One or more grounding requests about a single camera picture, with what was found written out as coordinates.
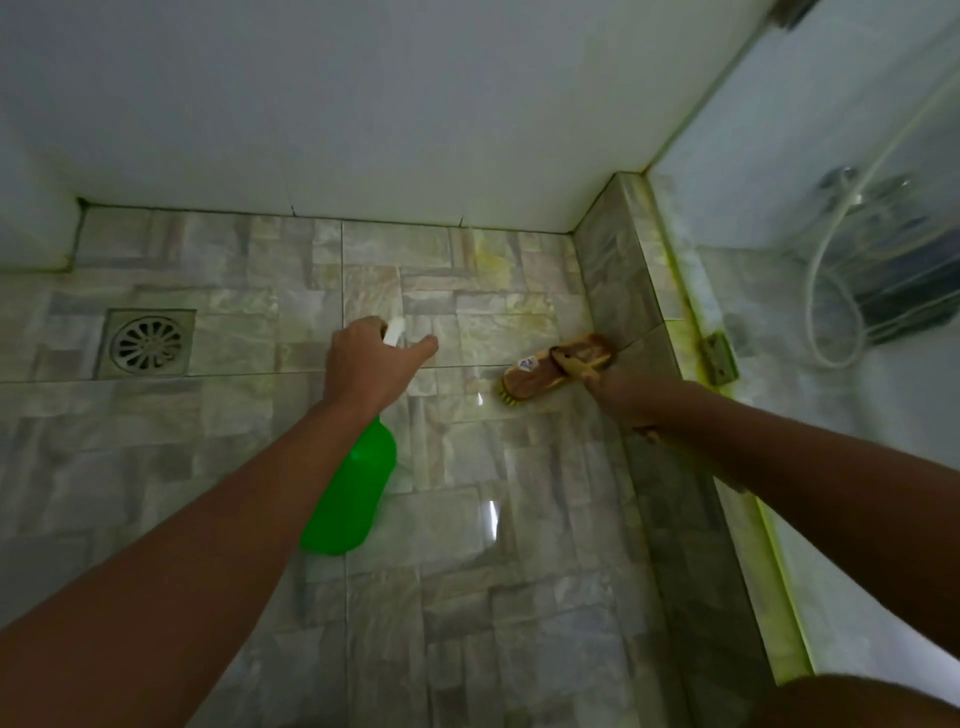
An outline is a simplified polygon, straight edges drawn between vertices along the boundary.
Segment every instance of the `floor drain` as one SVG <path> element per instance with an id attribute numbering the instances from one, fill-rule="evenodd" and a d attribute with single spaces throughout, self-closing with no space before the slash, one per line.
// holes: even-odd
<path id="1" fill-rule="evenodd" d="M 186 374 L 195 314 L 172 309 L 111 310 L 97 377 Z"/>
<path id="2" fill-rule="evenodd" d="M 110 358 L 131 374 L 161 374 L 183 354 L 183 330 L 166 316 L 144 316 L 117 331 Z"/>

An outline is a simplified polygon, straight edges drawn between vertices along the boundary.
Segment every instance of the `drain hole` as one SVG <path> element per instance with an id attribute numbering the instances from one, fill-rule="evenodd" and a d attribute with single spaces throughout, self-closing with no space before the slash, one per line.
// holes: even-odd
<path id="1" fill-rule="evenodd" d="M 183 330 L 166 316 L 144 316 L 113 336 L 110 359 L 130 374 L 162 374 L 183 354 Z"/>

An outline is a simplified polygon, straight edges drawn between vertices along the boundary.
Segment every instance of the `green spray bottle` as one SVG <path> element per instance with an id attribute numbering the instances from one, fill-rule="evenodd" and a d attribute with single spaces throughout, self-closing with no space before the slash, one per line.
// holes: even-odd
<path id="1" fill-rule="evenodd" d="M 403 329 L 403 318 L 393 319 L 383 343 L 395 347 Z M 394 436 L 375 418 L 330 479 L 300 534 L 300 548 L 336 556 L 360 546 L 370 533 L 377 503 L 395 467 Z"/>

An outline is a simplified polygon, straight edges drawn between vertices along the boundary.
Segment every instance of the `person's left hand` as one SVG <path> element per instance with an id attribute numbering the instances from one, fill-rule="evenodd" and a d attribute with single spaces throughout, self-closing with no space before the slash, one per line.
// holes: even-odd
<path id="1" fill-rule="evenodd" d="M 326 355 L 324 402 L 347 402 L 372 420 L 406 390 L 423 363 L 437 353 L 436 336 L 408 349 L 383 343 L 386 322 L 378 316 L 354 321 L 333 334 Z"/>

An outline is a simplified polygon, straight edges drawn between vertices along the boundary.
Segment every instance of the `white shower hose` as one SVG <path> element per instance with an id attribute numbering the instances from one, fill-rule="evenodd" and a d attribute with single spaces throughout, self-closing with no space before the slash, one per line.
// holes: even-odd
<path id="1" fill-rule="evenodd" d="M 837 229 L 847 216 L 847 212 L 850 210 L 851 205 L 853 205 L 853 203 L 863 193 L 863 190 L 874 178 L 874 175 L 879 170 L 883 162 L 886 161 L 893 151 L 900 146 L 900 143 L 911 132 L 913 132 L 913 130 L 916 129 L 917 126 L 924 121 L 924 119 L 926 119 L 927 116 L 941 104 L 941 102 L 944 101 L 944 99 L 949 96 L 949 93 L 953 90 L 953 87 L 958 83 L 960 83 L 960 66 L 957 66 L 957 68 L 954 69 L 943 80 L 936 90 L 927 96 L 926 100 L 917 107 L 917 109 L 909 118 L 907 118 L 903 126 L 901 126 L 896 133 L 890 137 L 889 141 L 887 141 L 887 143 L 880 148 L 880 151 L 874 160 L 870 162 L 870 164 L 864 169 L 863 174 L 857 175 L 856 179 L 853 180 L 853 183 L 847 189 L 846 194 L 840 199 L 837 206 L 833 209 L 832 215 L 829 218 L 827 229 L 824 232 L 824 236 L 817 244 L 813 257 L 810 259 L 809 266 L 806 269 L 806 278 L 804 279 L 804 328 L 806 331 L 806 343 L 810 347 L 810 352 L 813 354 L 813 358 L 816 359 L 817 363 L 823 367 L 828 369 L 844 369 L 845 367 L 855 364 L 860 358 L 860 355 L 863 353 L 863 349 L 867 340 L 867 326 L 863 320 L 863 313 L 861 313 L 860 307 L 853 299 L 850 289 L 847 288 L 846 284 L 840 280 L 839 277 L 835 276 L 832 272 L 827 271 L 824 274 L 825 277 L 827 280 L 833 283 L 836 289 L 840 292 L 840 296 L 847 303 L 853 313 L 853 322 L 856 327 L 856 334 L 853 337 L 853 349 L 850 355 L 839 361 L 828 359 L 824 353 L 820 351 L 820 347 L 817 346 L 816 332 L 814 331 L 813 327 L 813 293 L 817 282 L 817 276 L 820 275 L 820 266 L 824 262 L 824 255 L 827 253 L 827 248 L 830 245 L 830 241 L 833 239 L 833 235 L 837 232 Z"/>

